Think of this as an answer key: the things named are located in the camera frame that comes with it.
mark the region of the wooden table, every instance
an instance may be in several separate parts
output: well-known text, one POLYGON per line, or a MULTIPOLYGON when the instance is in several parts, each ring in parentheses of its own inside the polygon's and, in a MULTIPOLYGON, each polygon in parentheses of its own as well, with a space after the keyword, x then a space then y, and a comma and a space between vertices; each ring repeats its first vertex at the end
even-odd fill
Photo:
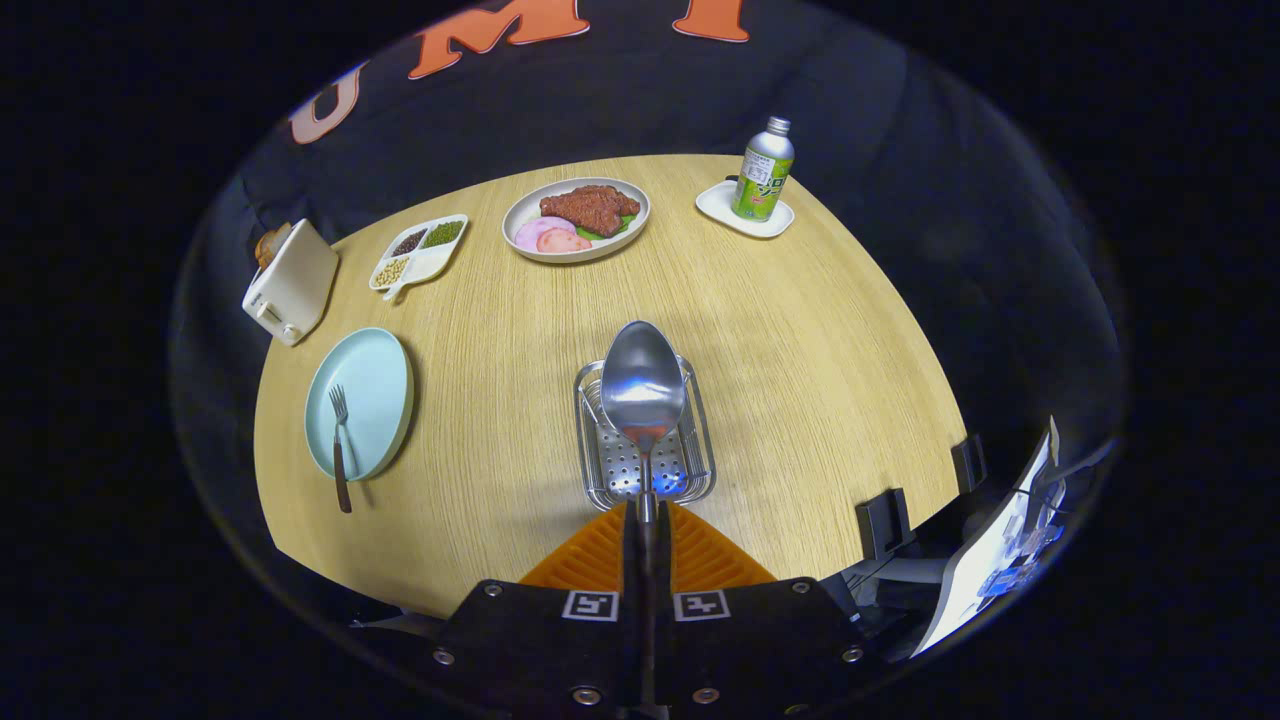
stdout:
POLYGON ((964 423, 902 299, 847 229, 791 178, 795 223, 768 241, 701 215, 699 192, 740 158, 654 155, 545 168, 376 222, 342 256, 320 325, 273 342, 253 455, 276 547, 357 592, 448 616, 484 578, 518 580, 596 515, 582 493, 572 383, 623 324, 660 328, 698 372, 718 479, 689 506, 778 578, 863 560, 854 506, 902 487, 913 525, 956 497, 964 423), (503 241, 520 197, 582 176, 628 181, 653 213, 627 247, 549 265, 503 241), (396 304, 369 274, 403 228, 471 218, 451 265, 396 304), (307 452, 311 377, 348 333, 393 332, 413 365, 398 456, 352 486, 344 515, 307 452))

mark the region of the white coaster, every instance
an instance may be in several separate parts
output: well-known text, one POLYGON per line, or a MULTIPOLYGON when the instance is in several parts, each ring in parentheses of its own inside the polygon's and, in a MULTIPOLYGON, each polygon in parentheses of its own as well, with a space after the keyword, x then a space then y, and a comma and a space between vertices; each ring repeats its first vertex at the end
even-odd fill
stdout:
POLYGON ((796 219, 795 210, 781 200, 778 200, 777 206, 773 209, 773 215, 763 223, 739 218, 730 209, 733 202, 733 190, 736 187, 736 181, 724 181, 699 195, 694 204, 698 205, 698 209, 704 215, 751 237, 777 237, 796 219))

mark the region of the fork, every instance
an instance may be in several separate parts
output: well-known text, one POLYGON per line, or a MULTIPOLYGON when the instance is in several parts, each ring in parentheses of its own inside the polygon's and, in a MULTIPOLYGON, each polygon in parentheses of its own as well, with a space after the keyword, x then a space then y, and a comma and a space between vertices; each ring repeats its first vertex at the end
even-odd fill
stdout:
POLYGON ((333 427, 333 477, 338 482, 338 507, 343 512, 351 512, 351 493, 347 491, 347 473, 342 466, 342 443, 338 441, 338 428, 347 421, 347 395, 342 392, 342 386, 333 386, 329 389, 329 402, 333 402, 333 414, 338 423, 333 427))

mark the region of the fried cutlet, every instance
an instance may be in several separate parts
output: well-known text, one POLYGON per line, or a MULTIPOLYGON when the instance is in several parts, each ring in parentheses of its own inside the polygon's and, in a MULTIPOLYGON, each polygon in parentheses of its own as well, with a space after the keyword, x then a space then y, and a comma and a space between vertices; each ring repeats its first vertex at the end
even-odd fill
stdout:
POLYGON ((564 218, 575 225, 609 237, 622 227, 622 215, 640 213, 640 204, 604 184, 588 184, 564 195, 544 197, 543 215, 564 218))

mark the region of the screw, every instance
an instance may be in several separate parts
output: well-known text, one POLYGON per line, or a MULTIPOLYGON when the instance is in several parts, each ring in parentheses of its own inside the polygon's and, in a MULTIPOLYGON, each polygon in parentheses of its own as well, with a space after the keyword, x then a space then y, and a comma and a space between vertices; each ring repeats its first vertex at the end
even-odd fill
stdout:
POLYGON ((595 688, 575 688, 573 702, 579 705, 595 705, 600 702, 600 691, 595 688))

